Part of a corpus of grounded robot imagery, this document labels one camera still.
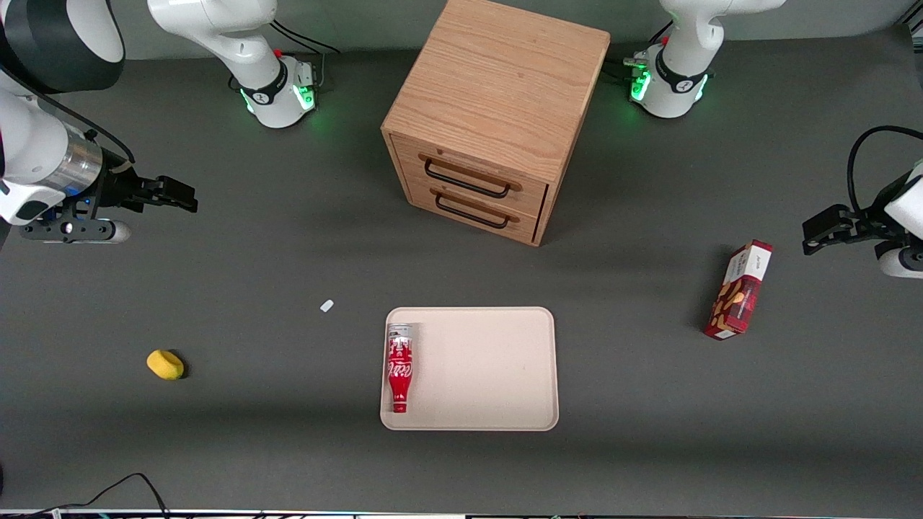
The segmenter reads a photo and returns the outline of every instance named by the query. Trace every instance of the red bottle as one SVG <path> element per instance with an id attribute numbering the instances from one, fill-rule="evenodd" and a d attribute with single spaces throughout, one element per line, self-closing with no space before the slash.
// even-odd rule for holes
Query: red bottle
<path id="1" fill-rule="evenodd" d="M 407 412 L 407 392 L 414 375 L 412 345 L 409 325 L 388 326 L 388 383 L 395 413 Z"/>

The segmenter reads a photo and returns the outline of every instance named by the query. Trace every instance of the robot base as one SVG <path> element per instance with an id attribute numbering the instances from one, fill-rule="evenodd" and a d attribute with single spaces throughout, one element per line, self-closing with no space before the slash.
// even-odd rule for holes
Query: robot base
<path id="1" fill-rule="evenodd" d="M 695 102 L 701 99 L 702 89 L 708 81 L 708 75 L 705 75 L 698 85 L 690 84 L 688 91 L 674 92 L 670 83 L 649 65 L 653 63 L 663 48 L 664 46 L 658 43 L 635 53 L 634 59 L 625 60 L 626 65 L 635 67 L 633 70 L 635 79 L 631 83 L 629 100 L 640 104 L 651 115 L 673 119 L 684 115 Z"/>
<path id="2" fill-rule="evenodd" d="M 311 64 L 301 63 L 290 56 L 283 56 L 280 61 L 288 68 L 288 82 L 272 104 L 252 103 L 241 91 L 246 101 L 246 109 L 255 115 L 264 127 L 290 127 L 316 106 L 314 72 Z"/>

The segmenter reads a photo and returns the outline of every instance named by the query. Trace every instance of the beige tray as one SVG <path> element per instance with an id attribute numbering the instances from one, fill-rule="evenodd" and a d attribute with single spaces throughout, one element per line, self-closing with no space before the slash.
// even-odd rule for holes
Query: beige tray
<path id="1" fill-rule="evenodd" d="M 391 411 L 384 354 L 381 422 L 394 430 L 549 430 L 557 424 L 555 321 L 545 308 L 395 308 L 415 325 L 407 412 Z"/>

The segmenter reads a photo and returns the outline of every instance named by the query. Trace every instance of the wood grain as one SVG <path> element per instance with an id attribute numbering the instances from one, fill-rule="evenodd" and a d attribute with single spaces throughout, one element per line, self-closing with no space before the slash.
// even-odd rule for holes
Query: wood grain
<path id="1" fill-rule="evenodd" d="M 486 0 L 449 0 L 384 127 L 556 183 L 608 33 Z"/>
<path id="2" fill-rule="evenodd" d="M 601 30 L 487 0 L 449 0 L 382 124 L 411 203 L 541 243 L 608 44 Z M 426 175 L 427 158 L 435 171 L 479 187 L 516 185 L 504 199 L 477 194 Z M 517 223 L 510 235 L 445 214 L 430 188 L 534 226 Z M 414 192 L 429 201 L 418 203 Z"/>
<path id="3" fill-rule="evenodd" d="M 501 210 L 496 206 L 483 203 L 481 200 L 471 199 L 458 191 L 433 187 L 433 185 L 428 182 L 408 180 L 407 187 L 411 194 L 411 204 L 420 209 L 432 211 L 438 215 L 455 220 L 456 222 L 467 223 L 468 225 L 483 229 L 489 233 L 494 233 L 495 235 L 505 236 L 527 245 L 534 245 L 532 236 L 535 232 L 535 226 L 538 223 L 538 219 L 534 216 L 521 214 L 515 211 Z M 443 204 L 454 209 L 464 211 L 479 218 L 484 218 L 493 223 L 503 223 L 505 220 L 509 221 L 503 229 L 495 229 L 487 225 L 481 225 L 468 218 L 440 209 L 436 205 L 437 194 L 443 195 Z"/>
<path id="4" fill-rule="evenodd" d="M 404 178 L 412 177 L 416 181 L 429 183 L 443 190 L 458 190 L 471 199 L 538 218 L 538 212 L 545 197 L 545 184 L 529 180 L 528 177 L 511 175 L 501 168 L 460 159 L 431 144 L 413 142 L 398 136 L 392 137 L 392 142 L 401 163 Z M 494 192 L 501 192 L 506 186 L 510 186 L 508 194 L 502 199 L 496 199 L 471 189 L 436 180 L 426 174 L 426 159 L 431 161 L 430 171 L 436 174 Z"/>

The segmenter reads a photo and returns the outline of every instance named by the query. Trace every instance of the black metal handle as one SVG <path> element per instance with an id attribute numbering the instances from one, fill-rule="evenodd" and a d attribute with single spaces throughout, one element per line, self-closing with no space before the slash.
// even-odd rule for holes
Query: black metal handle
<path id="1" fill-rule="evenodd" d="M 456 214 L 458 216 L 461 216 L 462 218 L 467 218 L 468 220 L 471 220 L 473 222 L 478 222 L 481 225 L 486 225 L 488 227 L 493 227 L 495 229 L 502 229 L 507 226 L 507 223 L 509 223 L 509 216 L 506 216 L 503 219 L 503 223 L 495 223 L 495 222 L 491 222 L 490 220 L 485 220 L 484 218 L 481 218 L 480 216 L 474 216 L 473 214 L 469 214 L 465 211 L 461 211 L 453 207 L 449 207 L 448 205 L 440 203 L 439 202 L 440 200 L 442 200 L 442 193 L 437 193 L 436 194 L 436 207 L 440 208 L 441 210 L 445 212 L 451 212 L 452 214 Z"/>
<path id="2" fill-rule="evenodd" d="M 435 178 L 436 180 L 441 180 L 442 182 L 452 184 L 453 186 L 464 187 L 465 189 L 470 189 L 471 191 L 474 191 L 475 193 L 486 195 L 494 199 L 502 199 L 506 197 L 509 194 L 509 189 L 512 187 L 510 184 L 507 184 L 507 186 L 504 187 L 503 190 L 500 192 L 491 191 L 490 189 L 484 189 L 483 187 L 475 186 L 474 184 L 468 184 L 467 182 L 456 180 L 450 176 L 445 176 L 445 175 L 436 173 L 435 171 L 429 169 L 429 166 L 431 165 L 433 165 L 433 160 L 426 159 L 426 163 L 423 165 L 423 169 L 426 171 L 427 176 Z"/>

